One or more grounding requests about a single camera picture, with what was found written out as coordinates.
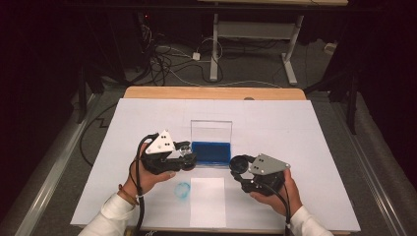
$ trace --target human hand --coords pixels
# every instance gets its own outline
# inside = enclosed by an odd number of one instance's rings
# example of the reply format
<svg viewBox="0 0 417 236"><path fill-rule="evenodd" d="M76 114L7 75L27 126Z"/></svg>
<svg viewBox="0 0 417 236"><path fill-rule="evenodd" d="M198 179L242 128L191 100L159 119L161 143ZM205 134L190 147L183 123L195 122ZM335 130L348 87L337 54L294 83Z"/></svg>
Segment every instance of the human hand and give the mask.
<svg viewBox="0 0 417 236"><path fill-rule="evenodd" d="M144 151L146 146L147 146L147 144L143 144L141 146L141 153ZM132 163L131 166L130 166L131 176L133 176L133 178L136 178L136 161L137 160L134 160L134 163ZM150 173L149 171L147 171L144 168L144 166L142 165L142 162L139 161L139 175L140 175L140 179L141 179L141 187L142 187L142 190L143 190L143 194L145 194L145 193L149 192L155 184L157 184L159 182L169 180L172 177L174 177L175 172L174 171L167 171L167 172L160 173L158 175L154 175L154 174ZM129 196L131 196L133 198L138 193L137 189L136 189L136 186L135 186L135 183L133 182L130 175L128 175L128 179L126 180L125 184L123 185L123 190L127 194L129 194ZM126 196L123 196L124 193L122 193L121 191L118 192L118 195L120 197L122 197L123 199L126 198Z"/></svg>
<svg viewBox="0 0 417 236"><path fill-rule="evenodd" d="M291 177L291 171L289 169L285 169L283 171L284 173L284 178L285 178L285 187L286 190L288 192L288 199L289 199L289 204L290 204L290 209L291 209L291 217L292 215L294 215L294 213L303 205L301 203L301 199L300 199L300 194L298 192L298 188L297 185L295 184L294 179ZM282 187L279 192L278 192L287 202L287 194L285 192L285 188ZM282 201L279 199L278 196L276 195L271 195L271 196L265 196L262 195L258 192L251 192L249 194L252 198L254 198L256 201L258 201L259 203L262 204L266 204L269 205L273 208L273 210L275 210L276 212L282 214L282 215L286 215L286 211L285 211L285 206L282 203Z"/></svg>

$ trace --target wooden table edge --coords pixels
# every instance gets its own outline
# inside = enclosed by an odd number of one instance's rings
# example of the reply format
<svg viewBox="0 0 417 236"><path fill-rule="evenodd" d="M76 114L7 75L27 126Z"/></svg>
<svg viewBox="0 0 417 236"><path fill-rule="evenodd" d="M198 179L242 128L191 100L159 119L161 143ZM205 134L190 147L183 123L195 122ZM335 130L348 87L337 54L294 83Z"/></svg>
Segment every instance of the wooden table edge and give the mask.
<svg viewBox="0 0 417 236"><path fill-rule="evenodd" d="M306 100L299 88L129 87L124 98Z"/></svg>

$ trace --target white sleeve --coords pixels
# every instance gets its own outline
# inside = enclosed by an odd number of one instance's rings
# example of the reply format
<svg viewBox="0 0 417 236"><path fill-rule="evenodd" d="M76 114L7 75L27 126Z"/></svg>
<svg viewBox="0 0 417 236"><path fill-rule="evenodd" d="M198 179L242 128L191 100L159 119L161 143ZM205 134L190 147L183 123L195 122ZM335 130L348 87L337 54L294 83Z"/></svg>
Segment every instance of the white sleeve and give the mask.
<svg viewBox="0 0 417 236"><path fill-rule="evenodd" d="M295 236L333 235L330 231L326 230L304 206L301 206L301 208L292 215L290 228Z"/></svg>
<svg viewBox="0 0 417 236"><path fill-rule="evenodd" d="M82 236L123 236L127 222L133 216L134 206L113 194L101 211L79 234Z"/></svg>

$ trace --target desk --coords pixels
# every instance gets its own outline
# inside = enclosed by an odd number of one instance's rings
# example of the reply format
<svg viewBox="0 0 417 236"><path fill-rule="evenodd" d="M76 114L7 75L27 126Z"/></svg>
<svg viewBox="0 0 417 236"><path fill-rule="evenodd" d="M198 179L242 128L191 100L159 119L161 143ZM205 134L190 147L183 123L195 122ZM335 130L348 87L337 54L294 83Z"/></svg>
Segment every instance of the desk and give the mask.
<svg viewBox="0 0 417 236"><path fill-rule="evenodd" d="M242 4L279 4L279 5L320 5L320 6L346 6L347 0L200 0L204 2L219 3L242 3ZM217 81L218 64L218 38L219 37L250 37L266 39L289 39L286 53L282 53L282 63L292 86L297 85L297 79L291 66L291 55L297 42L298 33L303 23L304 16L298 16L295 24L276 23L249 23L249 22L224 22L218 20L218 14L214 14L212 33L212 53L210 64L211 81Z"/></svg>
<svg viewBox="0 0 417 236"><path fill-rule="evenodd" d="M248 97L255 100L241 100ZM71 223L89 223L117 190L142 137L169 129L174 141L189 140L192 119L233 121L232 156L260 152L279 156L292 165L304 205L328 229L344 234L360 230L311 102L296 88L128 88ZM196 177L224 179L225 227L194 227L192 200L171 198L178 183ZM281 233L284 227L283 217L254 204L227 168L180 171L147 193L145 203L144 230Z"/></svg>

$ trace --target blue box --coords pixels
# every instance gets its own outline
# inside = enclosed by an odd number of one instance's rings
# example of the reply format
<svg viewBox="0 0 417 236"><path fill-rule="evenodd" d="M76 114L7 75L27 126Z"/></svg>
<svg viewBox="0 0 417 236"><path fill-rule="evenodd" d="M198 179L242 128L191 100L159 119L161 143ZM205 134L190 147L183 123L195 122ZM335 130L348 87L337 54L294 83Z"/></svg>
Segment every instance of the blue box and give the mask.
<svg viewBox="0 0 417 236"><path fill-rule="evenodd" d="M230 143L192 142L191 149L197 155L198 164L229 165Z"/></svg>

